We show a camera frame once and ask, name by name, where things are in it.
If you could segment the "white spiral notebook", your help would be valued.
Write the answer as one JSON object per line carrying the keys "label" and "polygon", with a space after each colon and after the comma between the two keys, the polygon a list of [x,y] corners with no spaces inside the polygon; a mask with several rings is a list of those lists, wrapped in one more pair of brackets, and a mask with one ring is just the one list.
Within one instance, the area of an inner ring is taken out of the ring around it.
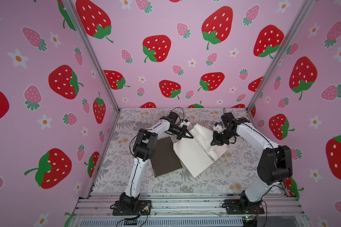
{"label": "white spiral notebook", "polygon": [[227,150],[227,145],[212,146],[213,132],[199,124],[190,131],[192,139],[183,138],[173,149],[194,178],[216,162]]}

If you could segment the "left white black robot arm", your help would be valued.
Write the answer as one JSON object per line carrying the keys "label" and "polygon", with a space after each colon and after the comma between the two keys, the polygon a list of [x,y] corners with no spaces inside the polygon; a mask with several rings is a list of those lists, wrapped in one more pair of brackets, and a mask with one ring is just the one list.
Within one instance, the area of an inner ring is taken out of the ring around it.
{"label": "left white black robot arm", "polygon": [[141,128],[135,137],[135,143],[131,149],[134,157],[134,166],[129,178],[129,183],[125,191],[121,194],[120,203],[134,209],[138,205],[140,195],[140,186],[144,177],[145,167],[149,160],[154,156],[158,136],[165,132],[176,135],[176,139],[193,139],[187,127],[190,122],[187,119],[180,119],[179,115],[171,111],[168,116],[161,117],[159,122],[148,129]]}

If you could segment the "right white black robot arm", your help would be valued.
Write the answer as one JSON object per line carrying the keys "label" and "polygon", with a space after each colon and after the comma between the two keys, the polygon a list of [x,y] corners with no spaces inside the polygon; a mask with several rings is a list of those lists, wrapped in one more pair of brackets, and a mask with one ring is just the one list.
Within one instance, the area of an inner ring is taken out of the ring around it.
{"label": "right white black robot arm", "polygon": [[261,154],[257,166],[258,176],[252,185],[241,193],[239,200],[243,208],[255,206],[272,187],[292,177],[291,149],[272,142],[244,117],[236,118],[229,112],[224,113],[221,120],[221,127],[213,132],[210,145],[229,145],[231,138],[236,140],[240,137]]}

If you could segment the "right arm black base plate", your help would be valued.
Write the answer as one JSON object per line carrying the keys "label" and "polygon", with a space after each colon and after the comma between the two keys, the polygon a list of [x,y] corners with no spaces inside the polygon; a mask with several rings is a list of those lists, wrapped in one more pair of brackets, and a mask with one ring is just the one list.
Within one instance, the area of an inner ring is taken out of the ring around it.
{"label": "right arm black base plate", "polygon": [[224,200],[222,208],[226,209],[229,215],[257,215],[265,213],[261,201],[248,202],[240,199]]}

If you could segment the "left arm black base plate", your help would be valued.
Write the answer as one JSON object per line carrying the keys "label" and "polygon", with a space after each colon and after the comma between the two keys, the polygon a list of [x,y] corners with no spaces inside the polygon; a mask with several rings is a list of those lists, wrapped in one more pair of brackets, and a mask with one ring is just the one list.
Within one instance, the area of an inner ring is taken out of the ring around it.
{"label": "left arm black base plate", "polygon": [[151,200],[139,200],[135,204],[127,206],[124,202],[116,201],[111,205],[113,216],[132,216],[132,215],[150,215],[152,208]]}

